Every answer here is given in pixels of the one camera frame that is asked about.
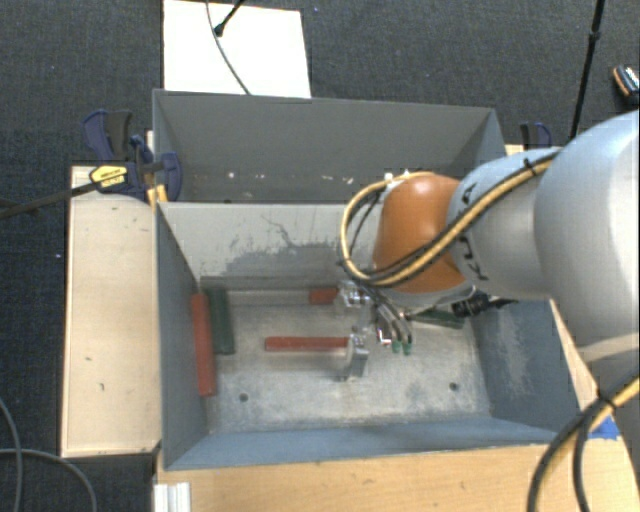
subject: white paper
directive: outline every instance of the white paper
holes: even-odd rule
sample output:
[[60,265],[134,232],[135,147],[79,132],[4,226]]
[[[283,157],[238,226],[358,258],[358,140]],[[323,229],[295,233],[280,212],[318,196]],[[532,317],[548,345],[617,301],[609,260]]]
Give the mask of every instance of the white paper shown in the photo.
[[[210,3],[214,27],[231,7]],[[298,11],[242,6],[220,42],[251,94],[311,97]],[[164,87],[244,94],[216,47],[204,2],[164,0]]]

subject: gray box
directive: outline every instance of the gray box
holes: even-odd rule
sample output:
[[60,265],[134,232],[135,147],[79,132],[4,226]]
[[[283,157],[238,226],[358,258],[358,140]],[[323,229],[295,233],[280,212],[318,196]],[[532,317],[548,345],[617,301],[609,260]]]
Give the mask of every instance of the gray box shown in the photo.
[[[492,110],[155,91],[154,132],[185,169],[183,200],[161,204],[156,223],[167,469],[546,443],[578,411],[544,302],[461,330],[416,325],[410,357],[373,345],[349,382],[335,378],[343,353],[263,349],[266,336],[348,335],[351,313],[306,304],[309,288],[345,277],[345,201],[387,170],[463,176],[500,157]],[[219,392],[204,399],[189,304],[207,286],[229,291],[237,351],[217,357]]]

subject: yellow cable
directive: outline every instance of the yellow cable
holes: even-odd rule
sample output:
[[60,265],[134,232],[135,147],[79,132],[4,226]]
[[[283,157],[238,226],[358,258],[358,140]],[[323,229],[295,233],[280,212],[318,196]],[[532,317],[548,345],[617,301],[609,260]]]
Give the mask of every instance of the yellow cable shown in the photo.
[[419,176],[432,176],[433,173],[430,171],[418,171],[409,174],[401,174],[399,176],[394,176],[390,179],[378,181],[373,183],[358,192],[351,201],[345,207],[344,213],[342,214],[342,221],[340,222],[340,247],[342,250],[342,257],[344,263],[349,267],[350,272],[361,279],[362,281],[369,281],[371,278],[368,274],[362,272],[351,260],[351,254],[349,252],[349,241],[347,238],[347,230],[349,228],[349,218],[351,217],[351,212],[355,208],[355,206],[362,201],[365,197],[373,192],[377,192],[378,190],[384,190],[386,187],[391,185],[392,183],[398,181],[406,181],[412,178],[417,178]]
[[[622,388],[622,390],[620,390],[620,392],[615,397],[613,397],[611,401],[616,405],[616,407],[619,408],[619,407],[622,407],[624,404],[626,404],[639,392],[640,392],[640,377],[636,377],[624,388]],[[613,412],[614,412],[613,407],[607,404],[595,417],[589,431],[593,432],[607,418],[607,416],[610,416]],[[565,439],[562,446],[560,446],[560,448],[558,448],[556,452],[553,454],[553,456],[549,460],[548,469],[543,474],[542,481],[540,482],[541,489],[542,489],[542,486],[544,485],[545,480],[549,478],[549,475],[551,475],[554,472],[554,470],[558,467],[558,465],[560,464],[560,461],[564,459],[564,457],[567,455],[567,453],[570,450],[573,450],[575,448],[577,437],[578,437],[578,431],[568,436]]]
[[[462,231],[467,229],[476,218],[478,218],[489,206],[491,206],[491,204],[496,202],[498,199],[503,197],[514,188],[544,173],[544,171],[549,168],[549,165],[551,165],[551,160],[536,165],[535,167],[533,167],[532,172],[521,172],[513,178],[496,186],[488,194],[483,196],[477,203],[475,203],[471,208],[464,212],[462,217],[460,217],[460,219],[458,219],[458,221],[453,226],[447,228],[445,236],[443,236],[442,240],[435,244],[429,251],[427,251],[416,261],[414,261],[404,269],[398,271],[397,273],[392,274],[384,279],[376,280],[375,284],[378,286],[394,286],[407,276],[410,276],[412,273],[417,272],[419,271],[419,269],[428,265],[431,260],[434,259],[434,257],[444,249],[444,247],[450,244],[457,236],[459,236]],[[393,178],[391,180],[384,180],[378,183],[374,183],[373,185],[369,185],[368,187],[361,190],[358,194],[356,194],[351,202],[347,205],[340,226],[340,245],[345,266],[348,268],[351,274],[356,276],[358,279],[367,283],[371,283],[375,280],[375,278],[371,274],[362,272],[351,260],[351,254],[349,253],[349,247],[347,243],[348,219],[350,217],[351,211],[353,210],[355,205],[358,204],[358,202],[360,202],[368,194],[380,190],[394,181],[411,179],[412,177],[415,177],[415,174],[419,173],[397,176],[396,178]]]

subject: black carpet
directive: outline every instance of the black carpet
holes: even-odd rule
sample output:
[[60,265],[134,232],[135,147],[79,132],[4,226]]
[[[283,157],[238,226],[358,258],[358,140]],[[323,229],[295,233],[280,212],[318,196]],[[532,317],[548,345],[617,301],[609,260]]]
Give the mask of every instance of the black carpet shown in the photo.
[[[546,123],[561,144],[570,128],[594,3],[248,5],[302,9],[314,96],[490,106],[508,142],[519,142],[518,124],[529,120]],[[638,65],[639,20],[637,0],[607,4],[583,127],[622,112],[610,69]],[[68,186],[71,163],[92,156],[83,147],[79,123],[97,108],[132,110],[132,133],[151,126],[151,89],[162,85],[161,23],[160,0],[0,2],[0,197],[26,201]],[[0,396],[23,445],[54,453],[65,229],[61,204],[37,217],[0,221]],[[10,444],[0,420],[0,448]],[[150,509],[150,457],[80,462],[100,510]],[[13,460],[3,458],[0,511],[11,510],[14,479]],[[48,463],[27,461],[24,495],[25,511],[88,510],[80,484]]]

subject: bin floor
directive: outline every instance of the bin floor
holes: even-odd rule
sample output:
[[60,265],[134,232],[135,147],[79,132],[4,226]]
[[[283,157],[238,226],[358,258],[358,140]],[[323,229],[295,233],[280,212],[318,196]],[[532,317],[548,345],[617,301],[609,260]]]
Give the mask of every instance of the bin floor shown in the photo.
[[347,364],[336,353],[266,352],[269,336],[348,336],[359,310],[232,301],[236,353],[218,356],[218,394],[206,399],[211,433],[442,421],[489,416],[470,326],[414,324],[410,356],[368,342],[367,372],[337,380]]

